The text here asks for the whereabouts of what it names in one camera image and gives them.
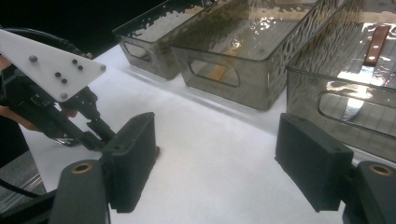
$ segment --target utensil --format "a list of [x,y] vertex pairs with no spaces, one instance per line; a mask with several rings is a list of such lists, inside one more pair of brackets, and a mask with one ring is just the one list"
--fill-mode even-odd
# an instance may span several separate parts
[[[389,28],[390,26],[375,27],[375,31],[370,42],[370,47],[367,50],[367,54],[363,61],[363,66],[361,67],[361,71],[359,72],[360,82],[373,84],[376,86],[384,84],[383,82],[372,82],[372,80],[376,63],[378,62],[381,50],[385,45],[385,41],[387,40]],[[347,101],[346,111],[344,113],[343,120],[348,121],[355,117],[355,115],[357,115],[361,110],[363,104],[364,101],[362,100],[349,98]]]

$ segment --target wooden knife handle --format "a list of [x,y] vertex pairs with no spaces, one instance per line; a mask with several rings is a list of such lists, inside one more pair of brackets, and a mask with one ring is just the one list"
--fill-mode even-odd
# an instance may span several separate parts
[[378,62],[379,55],[382,48],[384,48],[385,41],[387,40],[388,31],[390,26],[377,26],[374,30],[370,48],[364,58],[363,65],[374,67]]

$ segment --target wire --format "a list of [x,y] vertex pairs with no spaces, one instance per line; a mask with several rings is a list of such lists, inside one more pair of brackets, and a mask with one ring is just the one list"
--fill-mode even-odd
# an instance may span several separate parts
[[0,186],[3,187],[3,188],[5,188],[5,189],[9,189],[9,190],[14,191],[14,192],[16,192],[16,193],[19,193],[19,194],[21,194],[21,195],[24,195],[24,196],[26,196],[26,197],[29,197],[29,198],[37,198],[37,197],[40,196],[40,195],[35,194],[35,193],[31,192],[31,191],[18,188],[18,187],[16,187],[16,186],[14,186],[14,185],[8,183],[7,181],[5,181],[5,180],[2,179],[2,178],[0,178]]

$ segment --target storage bin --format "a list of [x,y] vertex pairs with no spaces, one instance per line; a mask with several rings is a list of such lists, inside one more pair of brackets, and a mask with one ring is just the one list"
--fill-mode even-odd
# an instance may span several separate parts
[[[396,161],[396,5],[346,1],[331,22],[293,57],[288,113],[317,124],[337,140]],[[361,73],[375,27],[390,26],[368,81]]]
[[179,69],[170,40],[209,13],[211,5],[210,0],[168,0],[112,33],[131,65],[172,79]]
[[186,85],[267,110],[286,86],[286,63],[336,7],[333,0],[231,0],[171,46]]

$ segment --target white tabletop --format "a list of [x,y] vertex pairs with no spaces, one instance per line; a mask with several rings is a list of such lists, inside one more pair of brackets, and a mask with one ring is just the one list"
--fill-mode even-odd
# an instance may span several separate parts
[[[343,204],[316,213],[274,159],[286,91],[259,112],[189,88],[182,76],[167,81],[135,68],[119,46],[95,60],[107,65],[90,84],[102,119],[116,132],[152,111],[161,148],[136,209],[112,211],[112,223],[342,223]],[[72,120],[87,130],[82,116]],[[70,163],[100,157],[23,132],[48,191]]]

